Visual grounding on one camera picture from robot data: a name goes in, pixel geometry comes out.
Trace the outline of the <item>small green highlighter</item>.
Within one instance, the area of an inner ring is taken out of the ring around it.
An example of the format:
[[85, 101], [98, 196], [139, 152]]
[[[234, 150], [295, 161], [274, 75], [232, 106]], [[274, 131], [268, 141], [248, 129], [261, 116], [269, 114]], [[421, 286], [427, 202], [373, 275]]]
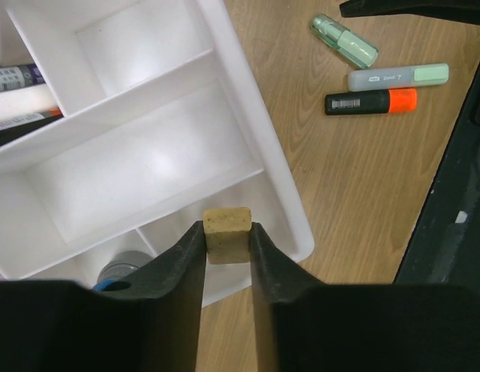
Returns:
[[376, 46], [327, 15], [316, 15], [310, 28], [318, 39], [360, 69], [371, 67], [378, 58]]

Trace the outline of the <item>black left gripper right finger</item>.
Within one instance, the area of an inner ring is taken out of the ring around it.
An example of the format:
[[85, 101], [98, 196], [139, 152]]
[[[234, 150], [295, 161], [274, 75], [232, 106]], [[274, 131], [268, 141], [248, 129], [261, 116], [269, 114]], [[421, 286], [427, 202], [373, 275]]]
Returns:
[[444, 284], [325, 284], [250, 231], [261, 371], [480, 371], [480, 296]]

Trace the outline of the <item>small tan eraser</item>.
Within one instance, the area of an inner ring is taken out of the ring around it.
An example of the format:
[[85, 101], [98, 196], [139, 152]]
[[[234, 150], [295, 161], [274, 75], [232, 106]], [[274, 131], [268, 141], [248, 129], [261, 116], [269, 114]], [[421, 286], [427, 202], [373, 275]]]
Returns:
[[247, 207], [207, 209], [202, 215], [208, 261], [211, 265], [250, 261], [251, 210]]

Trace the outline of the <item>red clear pen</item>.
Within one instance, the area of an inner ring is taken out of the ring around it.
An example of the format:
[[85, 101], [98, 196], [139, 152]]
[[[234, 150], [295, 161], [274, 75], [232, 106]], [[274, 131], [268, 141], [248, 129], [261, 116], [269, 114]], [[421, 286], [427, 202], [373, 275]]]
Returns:
[[39, 129], [52, 122], [62, 119], [64, 115], [59, 109], [21, 115], [0, 122], [0, 134], [22, 133]]

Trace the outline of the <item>grey green highlighter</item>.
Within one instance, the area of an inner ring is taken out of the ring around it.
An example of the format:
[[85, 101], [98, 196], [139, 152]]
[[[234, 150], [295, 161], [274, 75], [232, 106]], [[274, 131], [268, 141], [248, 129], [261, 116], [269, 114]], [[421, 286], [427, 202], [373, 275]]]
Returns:
[[450, 68], [445, 63], [366, 69], [349, 73], [347, 86], [352, 92], [417, 88], [446, 84], [449, 77]]

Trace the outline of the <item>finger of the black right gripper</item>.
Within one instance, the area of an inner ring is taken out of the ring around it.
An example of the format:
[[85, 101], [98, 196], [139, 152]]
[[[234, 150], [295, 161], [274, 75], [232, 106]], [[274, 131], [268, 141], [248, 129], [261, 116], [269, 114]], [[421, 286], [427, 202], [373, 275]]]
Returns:
[[410, 14], [480, 25], [480, 0], [355, 0], [340, 4], [344, 18]]

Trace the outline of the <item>black orange highlighter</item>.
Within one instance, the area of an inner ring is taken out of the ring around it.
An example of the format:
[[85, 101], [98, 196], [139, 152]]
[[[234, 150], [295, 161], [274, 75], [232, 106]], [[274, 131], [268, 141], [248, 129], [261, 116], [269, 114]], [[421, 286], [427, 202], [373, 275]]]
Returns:
[[326, 115], [374, 115], [412, 112], [418, 94], [414, 88], [345, 92], [324, 98]]

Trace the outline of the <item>white drawer organizer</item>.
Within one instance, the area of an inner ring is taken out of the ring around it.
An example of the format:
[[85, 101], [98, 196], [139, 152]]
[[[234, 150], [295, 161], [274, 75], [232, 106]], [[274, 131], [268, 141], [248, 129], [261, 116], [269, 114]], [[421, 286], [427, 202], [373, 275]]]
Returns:
[[314, 239], [221, 1], [8, 1], [63, 118], [0, 148], [0, 274], [92, 286], [118, 253], [248, 207], [295, 261]]

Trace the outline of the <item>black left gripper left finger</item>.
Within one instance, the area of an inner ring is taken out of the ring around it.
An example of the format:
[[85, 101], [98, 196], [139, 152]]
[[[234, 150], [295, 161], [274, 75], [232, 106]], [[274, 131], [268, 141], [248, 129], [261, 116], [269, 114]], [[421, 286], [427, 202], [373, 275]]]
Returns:
[[73, 281], [0, 281], [0, 371], [194, 370], [205, 262], [198, 221], [101, 291]]

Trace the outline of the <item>blue grey glue stick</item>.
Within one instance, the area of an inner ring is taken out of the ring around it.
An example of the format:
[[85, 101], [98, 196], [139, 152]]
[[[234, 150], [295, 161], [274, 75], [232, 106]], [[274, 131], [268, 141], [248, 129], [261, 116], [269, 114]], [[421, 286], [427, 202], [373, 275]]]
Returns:
[[152, 256], [144, 252], [129, 250], [118, 253], [101, 269], [93, 290], [103, 291], [110, 284], [139, 270], [150, 261]]

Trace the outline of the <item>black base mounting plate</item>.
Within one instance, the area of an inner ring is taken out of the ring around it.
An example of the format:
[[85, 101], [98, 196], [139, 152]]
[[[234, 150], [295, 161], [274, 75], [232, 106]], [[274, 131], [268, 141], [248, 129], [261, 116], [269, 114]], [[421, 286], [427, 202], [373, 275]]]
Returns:
[[480, 63], [395, 282], [480, 294]]

